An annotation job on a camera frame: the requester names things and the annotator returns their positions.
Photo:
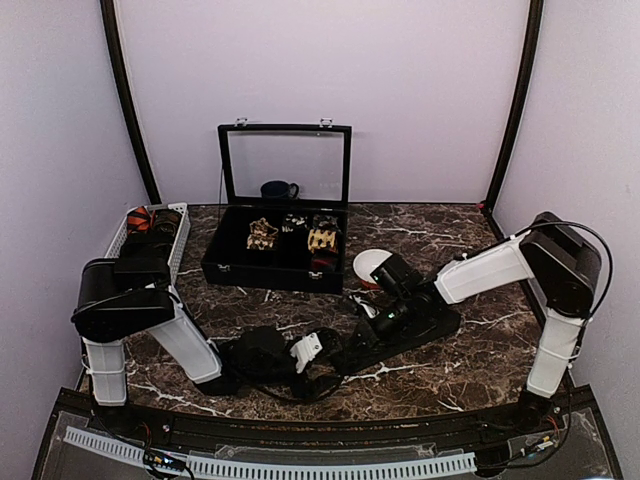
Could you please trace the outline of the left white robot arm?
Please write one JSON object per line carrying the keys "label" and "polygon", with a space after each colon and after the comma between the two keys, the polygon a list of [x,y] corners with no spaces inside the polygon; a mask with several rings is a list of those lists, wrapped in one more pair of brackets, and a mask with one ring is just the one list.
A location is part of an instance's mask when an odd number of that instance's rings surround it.
{"label": "left white robot arm", "polygon": [[203,394],[229,396],[244,387],[290,404],[332,395],[342,384],[344,341],[320,328],[296,341],[273,327],[257,327],[222,344],[195,324],[159,257],[98,258],[83,268],[71,322],[84,344],[93,396],[101,417],[120,436],[141,427],[127,403],[124,341],[146,332]]}

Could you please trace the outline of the black necktie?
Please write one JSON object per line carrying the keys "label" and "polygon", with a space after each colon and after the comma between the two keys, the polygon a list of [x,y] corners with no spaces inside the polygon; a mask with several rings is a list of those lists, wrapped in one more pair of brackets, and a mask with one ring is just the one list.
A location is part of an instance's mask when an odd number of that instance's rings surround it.
{"label": "black necktie", "polygon": [[351,375],[376,363],[387,360],[430,342],[456,333],[461,315],[445,310],[427,322],[412,321],[390,340],[378,337],[368,320],[360,320],[353,334],[345,342],[344,351],[332,356],[331,361],[339,373]]}

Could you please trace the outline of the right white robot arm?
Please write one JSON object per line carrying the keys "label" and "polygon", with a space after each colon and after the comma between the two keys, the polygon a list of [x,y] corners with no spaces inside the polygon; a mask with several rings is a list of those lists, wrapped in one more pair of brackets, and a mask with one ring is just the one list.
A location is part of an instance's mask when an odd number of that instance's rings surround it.
{"label": "right white robot arm", "polygon": [[586,226],[551,212],[491,247],[445,264],[423,276],[392,254],[370,276],[392,303],[356,327],[347,347],[347,372],[357,372],[413,348],[456,333],[453,310],[477,294],[526,280],[535,281],[546,299],[544,328],[525,391],[529,395],[510,413],[521,434],[534,432],[549,416],[551,398],[579,354],[584,332],[607,292],[597,288],[603,267],[613,266],[606,244],[582,237]]}

